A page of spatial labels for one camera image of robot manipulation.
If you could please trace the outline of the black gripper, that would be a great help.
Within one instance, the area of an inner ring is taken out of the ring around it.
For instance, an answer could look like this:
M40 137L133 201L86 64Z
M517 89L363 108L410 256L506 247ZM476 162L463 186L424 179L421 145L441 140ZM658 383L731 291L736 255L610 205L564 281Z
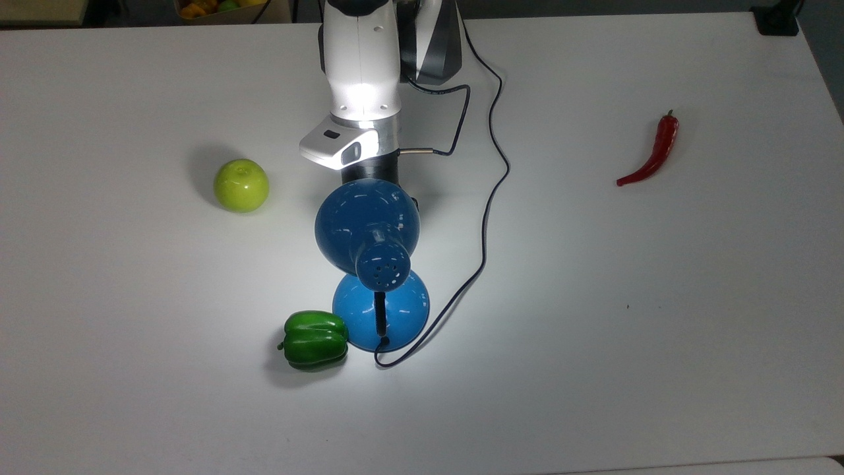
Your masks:
M379 179L400 186L398 169L399 154L400 150L397 148L397 150L393 150L389 154L382 154L382 156L371 157L348 165L340 172L341 181L343 184L346 184L350 183L350 181L360 179ZM416 210L419 212L418 199L411 197L411 201L413 201Z

